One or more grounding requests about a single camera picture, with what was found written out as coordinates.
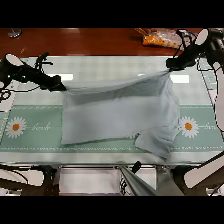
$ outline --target checkered tablecloth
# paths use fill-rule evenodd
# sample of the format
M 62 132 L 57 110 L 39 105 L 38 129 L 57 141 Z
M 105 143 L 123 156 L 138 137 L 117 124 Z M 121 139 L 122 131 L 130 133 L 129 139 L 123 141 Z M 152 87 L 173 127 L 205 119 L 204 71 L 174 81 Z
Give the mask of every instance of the checkered tablecloth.
M 158 71 L 166 70 L 166 59 L 168 57 L 149 57 L 149 56 L 66 56 L 66 57 L 48 57 L 48 61 L 54 63 L 51 65 L 44 65 L 44 71 L 46 74 L 73 74 L 73 81 L 99 81 L 99 80 L 115 80 L 115 79 L 126 79 L 130 77 L 135 77 L 139 74 L 148 74 L 154 73 Z M 29 58 L 28 64 L 31 66 L 34 65 L 36 58 Z M 172 75 L 189 75 L 189 83 L 174 83 L 173 88 L 175 94 L 179 98 L 180 105 L 196 106 L 196 110 L 212 110 L 211 101 L 209 94 L 207 92 L 204 80 L 201 76 L 201 73 L 197 71 L 196 67 L 187 68 L 184 71 L 172 72 Z M 35 87 L 36 85 L 33 83 L 20 84 L 19 90 L 27 90 Z M 54 109 L 55 107 L 60 107 L 63 104 L 62 94 L 60 92 L 52 92 L 43 91 L 43 90 L 35 90 L 29 93 L 17 93 L 14 101 L 15 108 L 23 109 L 33 108 L 33 106 L 42 105 L 47 106 L 47 108 Z M 5 117 L 2 117 L 2 127 L 5 125 L 7 120 L 7 114 Z M 206 123 L 201 123 L 201 128 L 207 128 Z M 178 143 L 178 149 L 183 148 L 183 150 L 179 152 L 178 156 L 174 156 L 172 162 L 178 162 L 178 158 L 181 159 L 181 162 L 188 161 L 191 162 L 191 159 L 186 160 L 186 158 L 192 158 L 192 161 L 204 161 L 217 154 L 217 150 L 222 150 L 222 146 L 218 145 L 216 147 L 216 152 L 190 152 L 189 148 L 191 147 L 181 147 L 181 143 Z M 0 152 L 0 158 L 4 158 L 5 161 L 20 161 L 20 162 L 43 162 L 43 161 L 51 161 L 54 163 L 79 163 L 80 161 L 87 161 L 88 153 L 72 153 L 72 156 L 68 156 L 68 153 L 41 153 L 43 151 L 39 151 L 38 153 L 26 153 L 24 150 L 26 148 L 19 148 L 21 152 Z M 91 154 L 91 163 L 107 163 L 108 161 L 119 162 L 119 161 L 127 161 L 136 162 L 137 160 L 141 160 L 141 162 L 149 163 L 157 162 L 160 163 L 161 160 L 158 158 L 153 158 L 149 153 L 136 153 L 131 151 L 131 153 L 89 153 Z

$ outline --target white daisy print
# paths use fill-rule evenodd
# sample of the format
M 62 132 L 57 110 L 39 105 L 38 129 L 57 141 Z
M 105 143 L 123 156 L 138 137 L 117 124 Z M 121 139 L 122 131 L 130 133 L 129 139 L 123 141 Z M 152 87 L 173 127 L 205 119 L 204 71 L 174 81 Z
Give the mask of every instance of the white daisy print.
M 26 121 L 22 117 L 14 117 L 8 122 L 5 132 L 8 138 L 17 138 L 26 130 Z
M 182 135 L 189 138 L 194 138 L 194 136 L 197 136 L 198 132 L 198 124 L 194 120 L 194 118 L 190 117 L 182 117 L 180 119 L 180 127 L 179 130 L 182 131 Z

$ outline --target gray cloth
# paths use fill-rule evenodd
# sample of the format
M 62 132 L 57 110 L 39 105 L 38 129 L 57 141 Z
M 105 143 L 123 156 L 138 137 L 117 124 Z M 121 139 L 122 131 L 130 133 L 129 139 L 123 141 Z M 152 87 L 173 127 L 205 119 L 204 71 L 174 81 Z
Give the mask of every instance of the gray cloth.
M 62 144 L 136 136 L 136 147 L 168 157 L 179 120 L 168 71 L 65 86 Z

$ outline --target brown wooden surface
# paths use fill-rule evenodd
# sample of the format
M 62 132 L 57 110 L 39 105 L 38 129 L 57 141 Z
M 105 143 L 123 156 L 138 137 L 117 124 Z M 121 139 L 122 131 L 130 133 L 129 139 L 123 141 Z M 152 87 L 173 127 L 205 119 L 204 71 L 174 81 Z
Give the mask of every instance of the brown wooden surface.
M 201 28 L 185 28 L 199 32 Z M 65 55 L 164 55 L 175 49 L 142 45 L 142 36 L 133 28 L 24 28 L 15 39 L 8 37 L 10 29 L 0 28 L 0 58 L 5 53 L 18 57 Z

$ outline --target plastic package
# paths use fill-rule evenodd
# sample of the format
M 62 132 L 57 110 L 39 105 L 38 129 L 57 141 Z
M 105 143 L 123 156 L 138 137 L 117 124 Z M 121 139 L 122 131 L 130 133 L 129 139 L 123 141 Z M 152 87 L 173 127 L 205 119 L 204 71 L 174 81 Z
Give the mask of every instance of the plastic package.
M 157 45 L 162 47 L 179 48 L 182 43 L 181 38 L 176 34 L 176 30 L 165 28 L 135 28 L 135 30 L 143 35 L 143 45 Z M 185 42 L 186 46 L 190 44 L 188 38 Z

